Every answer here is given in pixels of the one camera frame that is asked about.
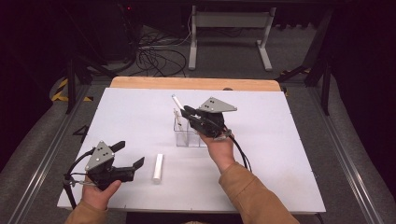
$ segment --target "metal frame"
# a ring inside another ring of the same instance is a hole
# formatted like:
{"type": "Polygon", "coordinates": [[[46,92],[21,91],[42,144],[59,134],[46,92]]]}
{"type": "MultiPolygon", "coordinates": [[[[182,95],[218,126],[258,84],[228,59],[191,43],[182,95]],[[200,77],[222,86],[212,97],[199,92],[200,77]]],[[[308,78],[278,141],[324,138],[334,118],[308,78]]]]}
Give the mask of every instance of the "metal frame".
{"type": "Polygon", "coordinates": [[[261,40],[257,40],[257,47],[262,56],[265,71],[272,71],[272,65],[265,49],[265,44],[270,34],[276,8],[272,7],[269,12],[201,12],[192,6],[191,12],[191,47],[189,69],[194,70],[197,55],[197,27],[246,27],[264,28],[261,40]]]}

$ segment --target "metal rail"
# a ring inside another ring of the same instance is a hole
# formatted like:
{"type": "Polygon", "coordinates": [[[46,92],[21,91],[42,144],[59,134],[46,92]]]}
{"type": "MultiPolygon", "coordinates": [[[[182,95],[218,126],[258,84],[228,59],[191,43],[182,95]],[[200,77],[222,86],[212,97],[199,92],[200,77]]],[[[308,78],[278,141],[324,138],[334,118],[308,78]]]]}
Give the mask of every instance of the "metal rail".
{"type": "Polygon", "coordinates": [[[308,88],[309,95],[311,96],[315,106],[321,115],[324,123],[326,124],[327,131],[332,139],[332,143],[334,146],[334,152],[339,160],[341,167],[346,174],[346,179],[349,182],[350,187],[352,188],[353,193],[361,207],[361,211],[366,218],[367,223],[370,224],[383,224],[381,216],[375,209],[375,205],[373,200],[371,199],[367,188],[364,186],[363,181],[361,180],[361,175],[355,167],[352,159],[349,157],[341,140],[339,138],[338,132],[332,123],[332,118],[330,116],[326,116],[320,105],[320,96],[315,88],[308,88]]]}
{"type": "Polygon", "coordinates": [[[33,174],[28,187],[26,188],[26,191],[23,193],[20,202],[18,203],[17,207],[14,210],[14,213],[12,214],[11,218],[8,221],[8,224],[19,224],[22,223],[23,220],[25,219],[27,213],[29,212],[30,206],[32,205],[35,196],[37,195],[38,191],[41,188],[41,185],[43,184],[47,173],[50,170],[50,167],[59,151],[60,144],[64,140],[64,135],[65,132],[73,120],[73,117],[76,114],[76,111],[78,110],[79,105],[84,99],[84,96],[86,95],[88,91],[89,86],[84,85],[81,87],[81,89],[78,91],[78,97],[77,97],[77,102],[74,108],[70,111],[68,115],[65,115],[57,133],[55,134],[55,137],[53,138],[51,144],[49,145],[49,148],[46,152],[46,154],[43,157],[43,160],[40,162],[38,165],[35,173],[33,174]]]}

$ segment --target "gray carpet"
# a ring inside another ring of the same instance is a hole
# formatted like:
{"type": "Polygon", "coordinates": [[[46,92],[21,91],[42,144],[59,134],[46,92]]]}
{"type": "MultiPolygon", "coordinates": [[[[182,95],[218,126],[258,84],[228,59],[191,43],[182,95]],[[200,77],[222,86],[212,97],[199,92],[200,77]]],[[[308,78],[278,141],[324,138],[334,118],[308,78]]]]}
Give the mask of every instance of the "gray carpet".
{"type": "MultiPolygon", "coordinates": [[[[185,69],[186,77],[273,79],[278,77],[281,71],[293,69],[301,64],[315,30],[287,28],[280,31],[273,28],[267,43],[267,51],[274,67],[274,72],[271,73],[264,71],[260,54],[254,44],[260,33],[260,30],[244,31],[240,36],[233,38],[216,32],[200,33],[196,70],[185,69]]],[[[182,52],[186,57],[189,56],[188,43],[172,49],[182,52]]],[[[182,62],[182,59],[176,55],[171,57],[175,57],[175,61],[182,62]]],[[[174,69],[176,68],[169,65],[164,71],[174,69]]],[[[126,76],[137,70],[134,65],[121,75],[126,76]]],[[[282,86],[288,89],[287,100],[291,113],[312,169],[318,175],[318,187],[327,209],[327,212],[321,215],[324,223],[367,223],[337,158],[332,139],[321,118],[321,111],[315,107],[315,99],[310,94],[312,89],[309,90],[302,84],[303,79],[304,75],[299,75],[282,86]]],[[[56,157],[53,163],[48,164],[49,171],[39,191],[33,195],[33,202],[29,204],[21,218],[22,223],[63,223],[67,218],[70,212],[57,208],[56,203],[62,192],[63,174],[76,159],[81,146],[81,136],[73,135],[73,132],[84,125],[90,125],[103,90],[109,83],[108,77],[94,77],[86,93],[87,96],[93,96],[93,101],[81,103],[75,116],[71,118],[64,138],[60,141],[56,157]]],[[[26,135],[0,174],[0,223],[7,223],[11,218],[59,130],[65,118],[66,108],[66,102],[54,102],[52,108],[26,135]]],[[[396,223],[395,202],[367,157],[348,119],[335,80],[332,80],[329,108],[330,118],[339,132],[340,140],[356,165],[377,212],[384,223],[396,223]]],[[[320,223],[315,216],[296,217],[301,223],[320,223]]],[[[107,223],[121,224],[125,223],[125,220],[126,213],[111,211],[107,223]]]]}

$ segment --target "sleeve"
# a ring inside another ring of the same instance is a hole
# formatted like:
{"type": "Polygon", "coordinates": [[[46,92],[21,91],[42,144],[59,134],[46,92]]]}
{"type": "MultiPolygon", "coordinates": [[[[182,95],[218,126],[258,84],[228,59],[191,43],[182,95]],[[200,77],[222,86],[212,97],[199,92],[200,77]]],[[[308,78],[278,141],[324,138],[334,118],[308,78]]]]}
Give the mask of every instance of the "sleeve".
{"type": "Polygon", "coordinates": [[[65,224],[104,224],[106,211],[99,210],[81,201],[67,218],[65,224]]]}
{"type": "Polygon", "coordinates": [[[219,183],[245,224],[299,223],[277,196],[239,163],[228,167],[219,183]]]}

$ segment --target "white cylinder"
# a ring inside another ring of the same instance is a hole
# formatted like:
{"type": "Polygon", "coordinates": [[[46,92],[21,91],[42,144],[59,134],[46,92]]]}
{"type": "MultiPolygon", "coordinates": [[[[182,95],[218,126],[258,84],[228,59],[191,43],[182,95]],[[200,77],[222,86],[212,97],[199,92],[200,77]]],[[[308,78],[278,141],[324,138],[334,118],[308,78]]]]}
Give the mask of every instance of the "white cylinder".
{"type": "Polygon", "coordinates": [[[162,172],[163,172],[163,154],[158,154],[157,161],[155,162],[154,175],[152,177],[152,180],[154,181],[155,184],[161,183],[162,172]]]}
{"type": "Polygon", "coordinates": [[[172,98],[174,99],[174,101],[179,109],[184,109],[183,105],[181,105],[180,101],[177,99],[177,97],[174,94],[172,95],[172,98]]]}

